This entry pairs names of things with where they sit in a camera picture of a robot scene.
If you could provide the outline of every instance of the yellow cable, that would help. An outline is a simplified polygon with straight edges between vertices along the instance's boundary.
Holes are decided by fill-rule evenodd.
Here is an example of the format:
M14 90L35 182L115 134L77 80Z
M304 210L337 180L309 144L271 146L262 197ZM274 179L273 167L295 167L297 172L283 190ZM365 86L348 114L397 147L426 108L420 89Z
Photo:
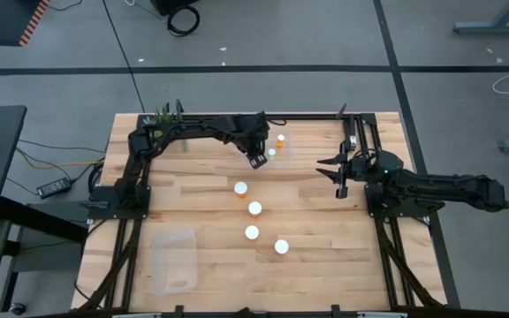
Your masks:
M37 166L31 163L31 161L28 159L27 153L25 153L23 150L19 148L15 148L15 150L20 153L25 161L28 163L28 165L31 166L33 169L55 169L56 167L64 168L64 167L77 167L77 166L88 166L91 164L98 164L101 163L101 161L98 162L88 162L88 163L62 163L62 164L56 164L54 166Z

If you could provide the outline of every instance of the desk leg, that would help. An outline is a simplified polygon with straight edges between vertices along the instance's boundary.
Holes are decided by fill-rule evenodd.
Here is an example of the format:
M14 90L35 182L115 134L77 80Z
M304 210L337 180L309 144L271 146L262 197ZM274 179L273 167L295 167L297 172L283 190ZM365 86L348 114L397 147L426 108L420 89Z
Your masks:
M509 4L491 22L457 22L455 33L465 32L509 32Z
M86 240L87 229L5 197L0 197L0 219L73 242Z

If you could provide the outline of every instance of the black floor stripe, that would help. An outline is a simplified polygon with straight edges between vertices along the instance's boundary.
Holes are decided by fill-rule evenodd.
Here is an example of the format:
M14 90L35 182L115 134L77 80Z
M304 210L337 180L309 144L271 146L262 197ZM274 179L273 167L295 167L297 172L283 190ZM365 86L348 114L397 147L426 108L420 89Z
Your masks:
M415 168L418 173L425 174L427 173L427 168L423 160L420 140L418 138L417 131L415 130L414 117L412 116L412 110L407 99L406 88L404 87L404 80L402 79L401 70L398 66L398 59L396 58L396 52L394 51L394 46L390 37L390 31L388 29L386 17L384 15L384 8L380 0L374 0L374 5L378 23L380 25L380 31L384 40L386 55L391 66L391 73L394 79L394 85L396 86L396 92L398 94L402 117L404 118L404 124L406 126L407 137L409 139L410 148L412 149ZM439 271L441 272L441 278L444 284L447 303L450 307L460 308L457 287L455 286L455 282L452 276L451 264L449 262L449 255L447 254L444 242L441 223L439 222L437 215L432 216L430 221L431 237L433 239L433 245L435 247L437 256L437 263L439 265Z
M480 66L399 66L400 72L419 73L477 73L477 72L509 72L509 65Z
M238 65L134 67L134 74L203 74L234 72L386 72L400 73L493 73L509 72L509 65L481 66L388 66L388 65ZM126 67L0 68L0 76L12 75L105 75L128 74Z
M239 65L133 67L134 74L235 73L235 72L390 72L382 65ZM128 74L126 67L1 68L0 75L97 75Z

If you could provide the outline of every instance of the black metal frame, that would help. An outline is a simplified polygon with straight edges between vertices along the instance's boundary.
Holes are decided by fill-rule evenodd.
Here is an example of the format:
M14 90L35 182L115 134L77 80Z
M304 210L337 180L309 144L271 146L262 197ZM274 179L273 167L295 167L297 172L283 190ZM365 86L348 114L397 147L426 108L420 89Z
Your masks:
M362 148L368 148L368 141L366 138L366 127L369 127L371 132L371 137L373 140L374 148L381 149L380 136L378 133L378 127L376 125L376 116L374 113L366 113L366 114L342 114L342 111L338 114L335 113L292 113L292 114L280 114L280 113L268 113L267 118L270 120L342 120L344 131L346 136L350 136L351 133L354 133L351 130L351 125L356 126L356 130L359 133L359 142L361 143ZM189 119L210 119L215 116L221 114L184 114L185 118ZM140 124L143 118L150 115L140 115L139 120L137 121L137 125ZM143 179L146 180L148 178L148 172L143 173ZM376 217L374 218L375 226L376 226L376 234L378 238L378 244L380 246L380 254L381 260L383 264L383 272L384 279L386 283L386 291L387 297L389 300L391 310L388 312L393 313L402 313L408 314L411 317L493 317L493 316L504 316L509 313L499 313L499 312L486 312L486 311L472 311L472 310L462 310L462 309L450 309L448 307L415 307L414 306L414 287L417 291L421 291L422 286L415 278L412 271L406 265L406 256L404 253L404 247L402 244L402 239L399 231L399 225L397 217L388 217L390 228L391 228L391 237L392 240L387 236L386 230L384 228L384 218ZM133 231L136 231L137 239L141 234L141 223L142 220L135 220L133 223ZM125 232L126 232L127 222L124 220L119 221L118 226L118 235L116 237L115 247L113 251L113 261L112 265L116 263L118 260L121 251L123 250L123 242L125 240ZM438 244L434 242L434 247L437 249ZM136 267L136 257L138 253L138 242L137 248L133 250L130 254L127 261L127 271L125 276L125 286L123 289L123 297L121 307L111 308L113 299L115 296L116 285L113 284L106 296L104 309L101 310L80 310L73 311L69 314L56 314L56 315L48 315L43 316L46 318L62 318L62 317L111 317L113 312L119 311L123 314L128 314L128 308L130 307L131 300L131 290L133 288L133 279L134 279L134 271ZM397 265L400 271L400 278L403 284L403 291L405 296L405 306L401 306L398 303L396 287L394 284L394 277L391 270L391 260ZM422 295L418 294L418 297L422 300L423 303L426 303L428 306L436 306L438 303L435 301L434 303L430 303L429 299L432 299L427 291L423 290L420 292ZM182 306L176 306L173 313L162 313L163 317L167 318L183 318L183 317L196 317L196 318L214 318L214 317L237 317L237 313L184 313L184 308ZM269 318L269 317L332 317L332 318L343 318L343 317L364 317L365 315L370 316L370 312L342 312L339 309L338 305L332 305L331 311L328 312L276 312L276 313L251 313L252 317L260 317L260 318Z
M72 242L83 244L86 241L86 228L3 196L0 197L0 219Z
M186 119L193 119L193 120L207 120L212 119L216 116L219 116L222 114L213 113L213 114L190 114L185 113L183 116ZM142 114L139 115L139 118L137 120L137 126L141 125L143 121L146 118L152 117L154 115L150 114ZM351 139L350 137L355 134L354 127L356 126L356 131L359 133L359 142L361 144L362 148L368 148L368 142L366 138L366 126L369 127L371 137L374 143L375 149L381 148L380 143L380 135L378 133L378 127L376 122L376 116L374 113L364 113L364 114L343 114L342 110L338 114L336 113L292 113L292 114L283 114L283 113L267 113L266 114L267 119L269 120L342 120L343 121L343 127L346 137L349 137L348 141L350 143ZM379 231L384 231L384 223L376 223L376 231L377 233ZM398 221L395 217L390 218L390 225L391 225L391 232L392 232L392 239L395 244L395 248L398 251L400 257L403 259L404 263L406 262L405 254L404 254L404 248L402 244L402 238L400 236L399 232L399 226ZM126 222L120 221L119 223L119 231L118 235L116 237L115 242L115 248L113 251L114 255L114 261L116 258L116 255L119 255L122 247L123 247L123 241L125 235L119 235L119 233L124 234L125 233L125 227ZM396 296L396 287L394 284L394 278L391 271L391 264L390 264L390 256L382 249L380 248L380 254L383 264L383 270L384 270L384 279L386 281L386 289L388 294L388 299L391 307L396 307L398 305L398 299ZM122 307L129 307L130 304L130 290L133 288L133 275L135 270L135 264L136 264L136 255L137 250L133 252L131 255L128 266L127 266L127 274L125 277L125 286L123 290L123 301L122 301ZM412 292L412 288L410 287L408 281L401 276L402 278L402 284L404 289L404 294L406 296L406 304L408 306L414 306L414 295ZM113 284L110 289L110 293L108 293L108 298L105 302L105 307L110 307L112 304L113 295L115 293L115 285Z

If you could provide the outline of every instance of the black coiled cable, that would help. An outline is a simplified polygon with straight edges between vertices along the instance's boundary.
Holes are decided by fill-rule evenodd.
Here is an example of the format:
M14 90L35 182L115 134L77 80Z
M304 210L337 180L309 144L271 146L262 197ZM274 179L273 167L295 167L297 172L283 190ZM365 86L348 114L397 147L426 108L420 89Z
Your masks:
M182 10L188 10L191 13L193 13L195 16L194 26L192 26L190 29L188 29L186 31L182 31L172 24L172 19L174 19L174 16L176 16L176 14L178 14L178 12L180 12ZM180 5L179 7L174 8L174 10L172 10L170 12L170 15L168 16L168 21L166 21L166 24L168 25L168 32L170 32L170 34L172 34L172 36L183 37L183 36L186 36L186 35L192 33L193 31L195 31L198 28L198 26L200 25L200 13L192 6Z

